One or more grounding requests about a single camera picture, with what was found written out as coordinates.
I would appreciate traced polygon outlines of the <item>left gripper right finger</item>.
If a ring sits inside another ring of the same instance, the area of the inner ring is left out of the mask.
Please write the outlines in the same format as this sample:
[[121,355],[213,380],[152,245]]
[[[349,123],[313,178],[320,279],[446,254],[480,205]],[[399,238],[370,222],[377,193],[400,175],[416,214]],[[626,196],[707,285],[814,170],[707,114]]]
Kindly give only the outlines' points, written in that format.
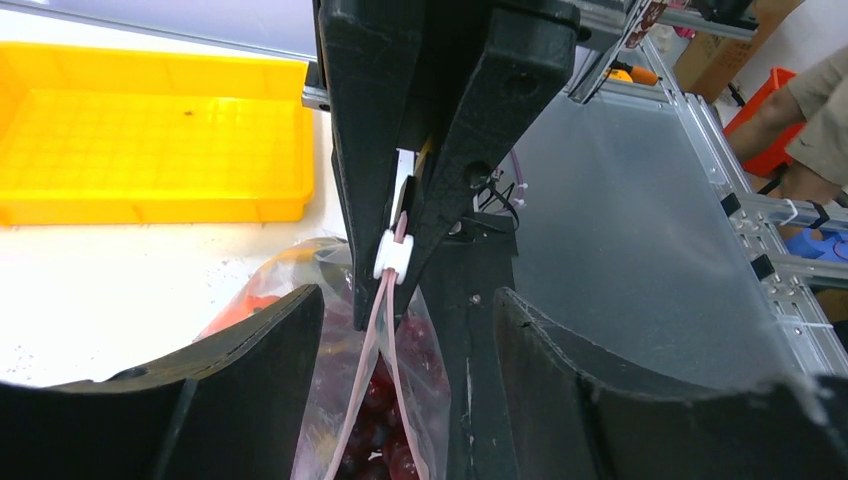
[[522,479],[843,479],[847,381],[711,389],[634,364],[513,290],[494,327]]

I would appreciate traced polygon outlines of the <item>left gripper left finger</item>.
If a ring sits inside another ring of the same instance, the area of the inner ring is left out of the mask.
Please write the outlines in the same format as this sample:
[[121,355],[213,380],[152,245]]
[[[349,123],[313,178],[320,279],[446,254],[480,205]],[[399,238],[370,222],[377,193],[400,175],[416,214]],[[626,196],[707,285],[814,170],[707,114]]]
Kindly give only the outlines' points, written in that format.
[[316,285],[102,382],[1,388],[5,479],[286,479],[322,331]]

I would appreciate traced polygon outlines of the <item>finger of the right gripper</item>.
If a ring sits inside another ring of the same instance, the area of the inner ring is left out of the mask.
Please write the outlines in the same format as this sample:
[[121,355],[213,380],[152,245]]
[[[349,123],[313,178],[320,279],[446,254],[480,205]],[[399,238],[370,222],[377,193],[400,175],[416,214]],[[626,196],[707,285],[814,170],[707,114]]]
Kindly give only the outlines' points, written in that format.
[[407,226],[415,244],[393,300],[398,314],[472,197],[571,77],[579,16],[556,1],[493,6],[457,98],[427,130],[425,177]]
[[323,1],[318,30],[332,165],[353,261],[353,327],[377,296],[373,267],[393,199],[397,139],[421,48],[421,1]]

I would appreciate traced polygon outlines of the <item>clear zip top bag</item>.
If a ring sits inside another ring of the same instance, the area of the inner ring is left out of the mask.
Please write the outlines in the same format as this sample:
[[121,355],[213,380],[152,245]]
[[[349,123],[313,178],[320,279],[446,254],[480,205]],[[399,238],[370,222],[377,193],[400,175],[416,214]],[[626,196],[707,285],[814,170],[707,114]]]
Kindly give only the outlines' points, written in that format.
[[451,392],[441,348],[421,293],[398,328],[391,305],[405,278],[395,235],[377,274],[366,327],[352,326],[352,260],[347,242],[317,237],[284,250],[201,331],[205,338],[258,314],[295,288],[324,298],[320,342],[304,410],[294,479],[444,479]]

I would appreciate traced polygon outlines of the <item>red grape bunch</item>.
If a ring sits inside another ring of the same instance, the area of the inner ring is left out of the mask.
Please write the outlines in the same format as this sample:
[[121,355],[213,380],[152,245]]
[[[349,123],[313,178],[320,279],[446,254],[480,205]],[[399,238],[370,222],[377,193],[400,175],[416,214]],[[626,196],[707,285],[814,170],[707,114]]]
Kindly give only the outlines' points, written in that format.
[[362,401],[329,479],[444,479],[451,392],[434,327],[408,311],[360,382]]

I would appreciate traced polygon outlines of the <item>yellow plastic tray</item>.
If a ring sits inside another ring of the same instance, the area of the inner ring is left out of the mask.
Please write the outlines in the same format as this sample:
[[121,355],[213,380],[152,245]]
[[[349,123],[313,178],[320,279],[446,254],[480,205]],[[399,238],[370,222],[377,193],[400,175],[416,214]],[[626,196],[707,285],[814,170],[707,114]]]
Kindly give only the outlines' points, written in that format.
[[294,60],[5,42],[5,226],[299,221],[313,117]]

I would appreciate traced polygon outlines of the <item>small orange pumpkin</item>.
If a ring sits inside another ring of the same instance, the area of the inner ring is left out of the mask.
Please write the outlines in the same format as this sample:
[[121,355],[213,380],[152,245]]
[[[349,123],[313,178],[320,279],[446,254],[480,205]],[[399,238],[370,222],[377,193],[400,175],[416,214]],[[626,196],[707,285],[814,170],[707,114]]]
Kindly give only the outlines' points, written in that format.
[[279,299],[280,297],[277,295],[240,294],[200,332],[196,339],[201,340],[221,330],[229,328],[230,326],[237,324],[256,313],[261,312]]

